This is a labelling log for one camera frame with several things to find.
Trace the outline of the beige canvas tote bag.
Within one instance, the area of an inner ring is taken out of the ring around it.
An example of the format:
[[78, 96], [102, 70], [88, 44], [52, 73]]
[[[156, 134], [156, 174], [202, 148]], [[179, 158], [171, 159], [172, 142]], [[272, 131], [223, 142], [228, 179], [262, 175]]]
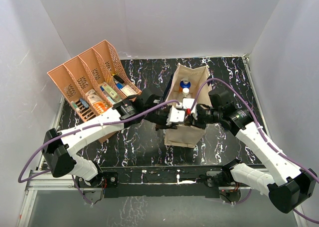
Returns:
[[206, 126], [200, 127], [197, 121], [197, 104], [210, 106], [208, 93], [212, 90], [206, 83], [209, 79], [208, 66], [189, 68], [178, 64], [173, 74], [165, 101], [178, 100], [169, 105], [167, 129], [164, 130], [164, 144], [194, 148], [206, 133]]

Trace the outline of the orange bottle blue cap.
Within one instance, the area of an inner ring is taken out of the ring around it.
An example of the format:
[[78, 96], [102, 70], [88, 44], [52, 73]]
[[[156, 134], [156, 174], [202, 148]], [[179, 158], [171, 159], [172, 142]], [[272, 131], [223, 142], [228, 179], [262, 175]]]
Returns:
[[182, 78], [180, 83], [179, 83], [179, 92], [182, 93], [184, 88], [190, 88], [191, 87], [191, 82], [189, 81], [189, 78], [185, 77]]

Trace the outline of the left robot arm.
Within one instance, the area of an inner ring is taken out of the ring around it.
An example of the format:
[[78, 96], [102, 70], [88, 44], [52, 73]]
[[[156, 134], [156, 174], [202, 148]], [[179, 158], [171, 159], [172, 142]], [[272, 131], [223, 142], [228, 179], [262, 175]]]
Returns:
[[74, 128], [57, 132], [51, 129], [46, 133], [42, 154], [54, 178], [75, 175], [97, 187], [103, 181], [98, 165], [84, 159], [77, 153], [88, 144], [114, 134], [126, 127], [139, 123], [143, 119], [156, 124], [166, 122], [166, 117], [158, 109], [168, 104], [162, 97], [145, 89], [139, 95], [131, 95], [107, 109], [97, 117]]

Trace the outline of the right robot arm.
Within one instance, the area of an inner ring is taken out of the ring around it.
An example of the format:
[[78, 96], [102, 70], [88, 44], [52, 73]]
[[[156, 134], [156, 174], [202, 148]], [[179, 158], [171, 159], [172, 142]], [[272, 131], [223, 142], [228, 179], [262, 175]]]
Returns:
[[186, 122], [203, 128], [207, 124], [221, 124], [246, 144], [268, 170], [264, 173], [235, 159], [213, 177], [215, 183], [248, 185], [267, 195], [271, 203], [285, 214], [312, 196], [317, 177], [312, 169], [306, 170], [289, 161], [265, 135], [262, 127], [256, 126], [249, 110], [235, 107], [227, 91], [210, 91], [209, 98], [210, 105], [195, 104], [194, 99], [187, 97], [182, 99]]

